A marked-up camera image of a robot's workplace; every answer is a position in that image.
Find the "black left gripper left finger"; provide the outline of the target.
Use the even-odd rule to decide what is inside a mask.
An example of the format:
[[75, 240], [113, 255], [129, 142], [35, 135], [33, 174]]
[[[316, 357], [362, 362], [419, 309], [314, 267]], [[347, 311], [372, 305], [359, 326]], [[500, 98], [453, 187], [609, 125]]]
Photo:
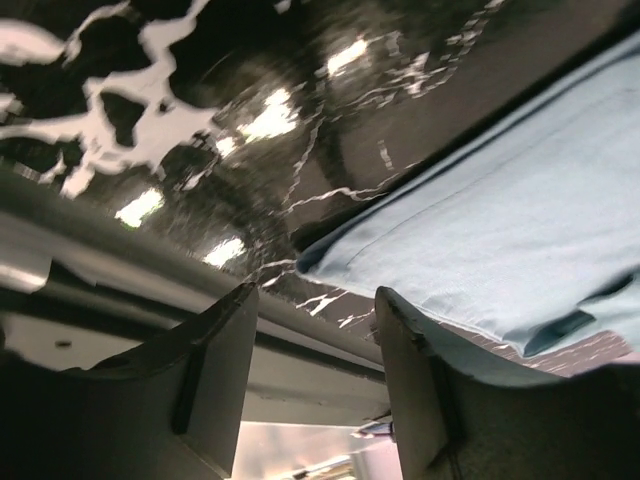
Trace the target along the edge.
[[95, 367], [1, 355], [5, 479], [228, 479], [256, 337], [258, 291]]

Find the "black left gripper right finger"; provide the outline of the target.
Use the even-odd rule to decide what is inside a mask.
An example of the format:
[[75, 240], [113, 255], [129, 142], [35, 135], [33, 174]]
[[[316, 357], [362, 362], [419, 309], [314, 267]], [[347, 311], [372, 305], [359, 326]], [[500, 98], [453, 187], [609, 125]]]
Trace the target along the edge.
[[509, 361], [375, 295], [393, 434], [407, 479], [635, 479], [639, 369], [569, 378]]

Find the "grey-blue polo shirt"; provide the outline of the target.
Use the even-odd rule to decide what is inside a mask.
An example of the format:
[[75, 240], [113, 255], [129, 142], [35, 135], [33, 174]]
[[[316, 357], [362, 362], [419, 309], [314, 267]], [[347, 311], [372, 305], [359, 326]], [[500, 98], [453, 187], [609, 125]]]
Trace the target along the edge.
[[631, 36], [308, 247], [298, 273], [523, 357], [639, 345], [639, 39]]

